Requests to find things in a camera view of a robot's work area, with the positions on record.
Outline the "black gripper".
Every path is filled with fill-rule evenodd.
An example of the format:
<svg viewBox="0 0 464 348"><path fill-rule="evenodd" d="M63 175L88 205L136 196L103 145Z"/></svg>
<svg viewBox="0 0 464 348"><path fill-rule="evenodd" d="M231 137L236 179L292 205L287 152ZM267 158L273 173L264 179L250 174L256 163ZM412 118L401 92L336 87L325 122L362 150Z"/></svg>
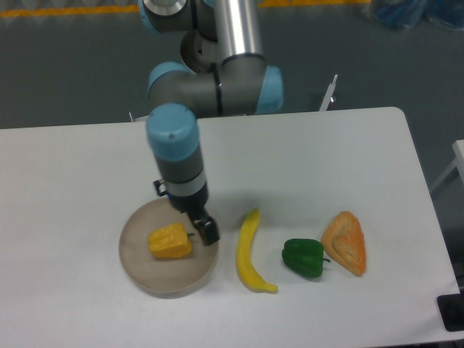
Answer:
<svg viewBox="0 0 464 348"><path fill-rule="evenodd" d="M188 215L202 237L203 245L209 247L220 240L218 225L205 209L209 197L206 180L200 183L170 183L158 179L153 184L159 197L167 197L176 210Z"/></svg>

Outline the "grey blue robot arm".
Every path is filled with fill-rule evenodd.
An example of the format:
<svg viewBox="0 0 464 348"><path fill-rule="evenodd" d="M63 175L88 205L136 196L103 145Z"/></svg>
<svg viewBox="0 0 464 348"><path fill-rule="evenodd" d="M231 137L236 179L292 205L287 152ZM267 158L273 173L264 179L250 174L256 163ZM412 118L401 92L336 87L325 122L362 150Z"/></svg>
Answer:
<svg viewBox="0 0 464 348"><path fill-rule="evenodd" d="M197 121L277 112L282 74L265 62L255 1L140 1L138 8L152 30L194 34L215 52L204 72L185 62L157 65L147 86L152 110L146 134L160 174L157 194L186 214L209 246L220 235L205 208L209 194Z"/></svg>

